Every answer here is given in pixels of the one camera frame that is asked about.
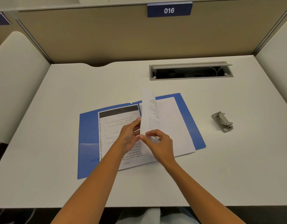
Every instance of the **black bar on page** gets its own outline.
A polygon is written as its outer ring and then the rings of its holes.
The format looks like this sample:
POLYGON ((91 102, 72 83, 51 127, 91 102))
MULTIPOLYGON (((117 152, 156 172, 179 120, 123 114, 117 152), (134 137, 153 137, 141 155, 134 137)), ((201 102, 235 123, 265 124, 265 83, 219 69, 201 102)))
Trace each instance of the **black bar on page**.
POLYGON ((112 109, 108 110, 105 112, 100 112, 99 113, 99 118, 107 117, 107 116, 113 116, 125 112, 132 112, 132 111, 137 111, 138 110, 138 105, 132 105, 132 106, 126 106, 122 108, 117 108, 117 109, 112 109))

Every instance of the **gray hole punch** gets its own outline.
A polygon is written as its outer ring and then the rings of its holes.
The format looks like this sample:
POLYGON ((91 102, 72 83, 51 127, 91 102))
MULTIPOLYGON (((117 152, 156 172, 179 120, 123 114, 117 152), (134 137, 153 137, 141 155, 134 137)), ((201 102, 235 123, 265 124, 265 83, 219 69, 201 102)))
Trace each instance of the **gray hole punch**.
POLYGON ((228 132, 231 129, 234 128, 233 123, 229 122, 226 117, 224 116, 225 113, 222 112, 217 112, 215 114, 212 115, 212 118, 214 119, 214 121, 217 123, 217 125, 219 126, 219 128, 224 132, 228 132))

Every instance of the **person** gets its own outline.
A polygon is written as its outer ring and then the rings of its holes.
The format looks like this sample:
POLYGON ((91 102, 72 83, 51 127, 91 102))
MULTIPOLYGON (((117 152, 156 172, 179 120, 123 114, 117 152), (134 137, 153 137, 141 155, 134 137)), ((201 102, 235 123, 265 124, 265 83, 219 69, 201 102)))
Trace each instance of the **person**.
MULTIPOLYGON (((122 127, 118 138, 99 165, 70 197, 53 219, 52 224, 98 224, 120 163, 124 155, 139 140, 142 140, 150 148, 157 161, 163 165, 173 178, 202 224, 244 223, 179 166, 173 154, 173 141, 168 135, 160 130, 152 130, 142 135, 139 130, 140 121, 141 119, 138 118, 122 127), (159 137, 160 142, 154 143, 150 141, 148 138, 150 136, 159 137)), ((154 221, 151 218, 144 219, 145 215, 151 215, 156 210, 156 208, 146 210, 139 221, 127 218, 125 222, 124 220, 119 220, 117 223, 144 223, 144 220, 147 223, 161 223, 162 219, 159 217, 154 221)), ((175 223, 198 223, 193 217, 189 217, 190 215, 182 215, 177 217, 178 221, 175 223)), ((166 220, 165 223, 174 223, 173 218, 166 220)))

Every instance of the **blue sign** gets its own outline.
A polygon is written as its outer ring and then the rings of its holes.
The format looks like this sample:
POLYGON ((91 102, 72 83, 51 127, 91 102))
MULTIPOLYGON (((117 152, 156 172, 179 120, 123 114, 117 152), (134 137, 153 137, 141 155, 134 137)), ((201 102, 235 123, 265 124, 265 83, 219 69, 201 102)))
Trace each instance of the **blue sign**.
POLYGON ((11 25, 11 23, 5 18, 5 16, 0 13, 0 25, 11 25))
POLYGON ((160 2, 148 4, 148 17, 189 16, 192 1, 160 2))

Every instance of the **hand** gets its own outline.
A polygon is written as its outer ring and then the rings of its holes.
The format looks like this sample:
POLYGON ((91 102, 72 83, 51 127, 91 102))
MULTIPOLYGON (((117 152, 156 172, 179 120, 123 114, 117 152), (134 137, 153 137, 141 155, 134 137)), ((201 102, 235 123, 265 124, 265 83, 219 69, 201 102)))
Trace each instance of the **hand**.
POLYGON ((126 154, 131 150, 134 144, 139 141, 139 131, 141 118, 137 118, 132 123, 127 124, 122 127, 119 137, 116 140, 116 143, 119 143, 122 146, 123 153, 126 154))
POLYGON ((174 152, 172 149, 172 139, 160 130, 153 130, 146 132, 146 135, 139 135, 140 139, 149 147, 153 156, 164 167, 169 164, 175 163, 174 152), (159 143, 152 142, 147 137, 157 136, 160 140, 159 143))

